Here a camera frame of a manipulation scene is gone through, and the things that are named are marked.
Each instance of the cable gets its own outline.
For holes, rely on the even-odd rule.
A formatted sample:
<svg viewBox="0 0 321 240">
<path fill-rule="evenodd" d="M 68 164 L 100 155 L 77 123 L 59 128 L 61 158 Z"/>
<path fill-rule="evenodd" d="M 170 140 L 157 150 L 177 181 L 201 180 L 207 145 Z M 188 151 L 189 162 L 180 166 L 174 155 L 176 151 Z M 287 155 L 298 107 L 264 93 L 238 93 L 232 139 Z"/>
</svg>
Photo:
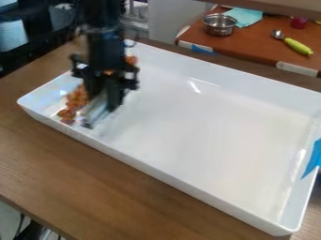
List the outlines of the cable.
<svg viewBox="0 0 321 240">
<path fill-rule="evenodd" d="M 22 230 L 24 218 L 25 218 L 25 215 L 24 214 L 20 214 L 20 222 L 19 222 L 19 225 L 18 225 L 17 232 L 14 235 L 14 238 L 16 238 L 19 235 L 20 231 Z"/>
</svg>

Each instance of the robotic arm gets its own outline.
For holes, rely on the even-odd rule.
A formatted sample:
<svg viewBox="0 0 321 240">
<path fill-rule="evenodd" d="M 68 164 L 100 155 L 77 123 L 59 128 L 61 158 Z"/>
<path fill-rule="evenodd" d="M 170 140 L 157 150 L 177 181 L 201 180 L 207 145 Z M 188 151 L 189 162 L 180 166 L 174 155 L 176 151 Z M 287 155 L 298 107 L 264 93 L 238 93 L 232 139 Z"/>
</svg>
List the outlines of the robotic arm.
<svg viewBox="0 0 321 240">
<path fill-rule="evenodd" d="M 84 126 L 89 128 L 93 127 L 93 114 L 112 113 L 123 103 L 129 90 L 138 88 L 139 68 L 125 59 L 121 7 L 119 0 L 81 0 L 82 31 L 86 36 L 88 55 L 87 59 L 82 59 L 74 54 L 70 60 L 73 76 L 84 79 L 90 102 L 99 105 L 99 113 L 93 106 L 87 107 L 84 113 Z M 87 64 L 87 67 L 79 67 L 80 63 Z"/>
</svg>

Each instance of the metal bowl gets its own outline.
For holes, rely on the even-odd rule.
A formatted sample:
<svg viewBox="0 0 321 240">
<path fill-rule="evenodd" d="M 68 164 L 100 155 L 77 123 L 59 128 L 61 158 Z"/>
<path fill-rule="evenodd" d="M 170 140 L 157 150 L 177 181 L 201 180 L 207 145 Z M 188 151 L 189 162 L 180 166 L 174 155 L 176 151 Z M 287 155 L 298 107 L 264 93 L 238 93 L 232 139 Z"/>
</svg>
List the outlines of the metal bowl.
<svg viewBox="0 0 321 240">
<path fill-rule="evenodd" d="M 204 31 L 211 36 L 229 36 L 236 24 L 235 18 L 220 13 L 206 15 L 203 18 Z"/>
</svg>

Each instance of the blue tape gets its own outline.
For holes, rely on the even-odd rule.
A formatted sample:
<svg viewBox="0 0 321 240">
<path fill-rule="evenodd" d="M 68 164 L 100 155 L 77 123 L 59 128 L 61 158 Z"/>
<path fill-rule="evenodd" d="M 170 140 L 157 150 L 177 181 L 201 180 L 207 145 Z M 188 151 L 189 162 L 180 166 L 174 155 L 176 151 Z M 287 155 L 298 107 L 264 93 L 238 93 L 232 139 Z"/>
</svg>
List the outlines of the blue tape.
<svg viewBox="0 0 321 240">
<path fill-rule="evenodd" d="M 315 141 L 311 158 L 301 179 L 309 175 L 309 173 L 312 172 L 317 166 L 321 167 L 321 139 Z"/>
<path fill-rule="evenodd" d="M 218 55 L 217 52 L 211 52 L 211 51 L 208 51 L 208 50 L 201 49 L 201 48 L 197 47 L 197 46 L 194 45 L 194 44 L 191 45 L 191 49 L 192 49 L 194 52 L 197 52 L 197 53 L 207 53 L 207 54 L 210 54 L 210 55 Z"/>
</svg>

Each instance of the blue paper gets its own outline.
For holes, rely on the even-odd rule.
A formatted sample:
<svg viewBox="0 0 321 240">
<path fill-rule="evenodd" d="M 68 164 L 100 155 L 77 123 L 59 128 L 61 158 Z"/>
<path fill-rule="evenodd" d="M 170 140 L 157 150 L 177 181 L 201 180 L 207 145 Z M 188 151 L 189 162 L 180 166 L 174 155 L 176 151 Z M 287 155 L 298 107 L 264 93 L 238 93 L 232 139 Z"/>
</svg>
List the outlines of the blue paper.
<svg viewBox="0 0 321 240">
<path fill-rule="evenodd" d="M 261 21 L 263 12 L 235 7 L 224 12 L 224 15 L 235 18 L 238 27 L 247 27 Z"/>
<path fill-rule="evenodd" d="M 321 167 L 321 139 L 315 141 L 311 158 L 301 179 L 309 175 L 309 173 L 312 172 L 317 166 Z"/>
<path fill-rule="evenodd" d="M 218 53 L 216 53 L 216 52 L 210 52 L 208 50 L 201 49 L 201 48 L 197 47 L 195 44 L 191 45 L 191 49 L 196 53 L 206 53 L 206 54 L 210 54 L 210 55 L 218 55 Z"/>
</svg>

